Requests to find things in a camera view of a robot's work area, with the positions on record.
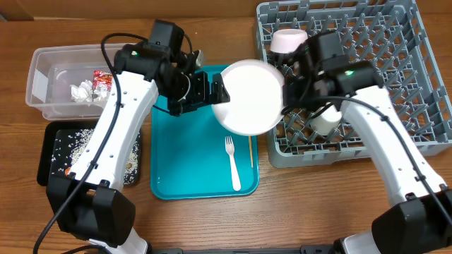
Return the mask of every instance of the red wrapper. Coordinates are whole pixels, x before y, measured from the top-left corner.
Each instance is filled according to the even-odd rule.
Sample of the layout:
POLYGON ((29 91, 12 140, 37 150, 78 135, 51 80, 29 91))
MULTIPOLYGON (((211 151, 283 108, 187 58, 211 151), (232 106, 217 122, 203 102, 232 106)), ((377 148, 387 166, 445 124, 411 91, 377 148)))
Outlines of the red wrapper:
POLYGON ((93 88, 94 91, 109 92, 112 89, 113 76, 104 71, 94 71, 93 88))

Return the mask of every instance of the gray dish rack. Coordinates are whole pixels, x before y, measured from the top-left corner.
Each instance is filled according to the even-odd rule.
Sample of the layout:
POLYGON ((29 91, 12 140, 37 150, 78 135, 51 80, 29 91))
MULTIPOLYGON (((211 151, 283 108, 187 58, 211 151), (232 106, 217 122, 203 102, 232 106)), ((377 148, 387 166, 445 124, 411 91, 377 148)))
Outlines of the gray dish rack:
MULTIPOLYGON (((451 102, 414 0, 300 0, 257 7, 256 39, 262 60, 280 29, 340 33, 351 61, 371 61, 379 69, 398 115, 424 156, 452 146, 451 102)), ((291 72, 285 66, 283 74, 291 72)), ((332 164, 369 157, 342 120, 328 135, 309 126, 312 112, 294 110, 267 133, 268 156, 277 168, 332 164)))

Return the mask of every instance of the wooden table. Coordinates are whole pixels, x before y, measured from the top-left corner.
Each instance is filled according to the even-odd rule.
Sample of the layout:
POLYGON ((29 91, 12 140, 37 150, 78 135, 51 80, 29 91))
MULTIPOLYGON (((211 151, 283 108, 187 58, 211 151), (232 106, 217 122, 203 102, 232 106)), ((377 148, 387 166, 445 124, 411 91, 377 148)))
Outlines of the wooden table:
MULTIPOLYGON (((422 13, 444 82, 452 82, 450 13, 422 13)), ((173 20, 191 36, 207 64, 254 58, 253 18, 173 20)), ((0 253, 30 253, 53 213, 36 183, 44 129, 49 123, 25 102, 32 53, 39 47, 97 44, 111 32, 148 36, 152 20, 0 23, 0 253)), ((261 183, 243 198, 165 202, 150 191, 150 118, 143 125, 141 179, 124 194, 136 205, 135 229, 156 248, 296 248, 332 243, 367 230, 389 206, 370 159, 303 169, 274 169, 266 140, 258 139, 261 183)), ((452 183, 452 150, 427 160, 452 183)), ((57 226, 41 253, 83 245, 57 226)), ((437 253, 452 253, 440 250, 437 253)))

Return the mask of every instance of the white fork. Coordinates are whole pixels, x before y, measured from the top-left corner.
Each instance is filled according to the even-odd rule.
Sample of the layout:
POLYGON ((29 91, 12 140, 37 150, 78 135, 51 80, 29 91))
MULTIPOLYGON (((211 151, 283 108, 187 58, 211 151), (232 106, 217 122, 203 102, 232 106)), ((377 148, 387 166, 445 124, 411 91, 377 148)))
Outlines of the white fork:
POLYGON ((235 159, 234 159, 234 143, 232 142, 231 136, 225 137, 225 146, 226 146, 226 152, 229 155, 230 161, 231 161, 231 175, 232 175, 232 187, 234 191, 240 191, 242 188, 242 185, 240 184, 240 178, 239 178, 239 172, 237 171, 237 166, 235 165, 235 159))

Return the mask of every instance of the blue tray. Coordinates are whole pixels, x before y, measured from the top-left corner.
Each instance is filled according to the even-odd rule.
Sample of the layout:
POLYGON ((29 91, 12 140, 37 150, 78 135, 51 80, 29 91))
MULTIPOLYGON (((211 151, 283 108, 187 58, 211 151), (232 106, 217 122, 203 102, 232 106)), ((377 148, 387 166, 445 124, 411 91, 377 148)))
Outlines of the blue tray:
MULTIPOLYGON (((211 82, 212 75, 226 67, 205 66, 203 71, 211 82)), ((166 98, 159 97, 156 105, 166 109, 166 98)), ((160 199, 249 195, 259 184, 257 138, 251 138, 254 160, 251 168, 248 137, 224 129, 209 106, 180 117, 153 109, 151 138, 150 188, 160 199), (234 141, 240 191, 232 189, 226 135, 231 135, 234 141)))

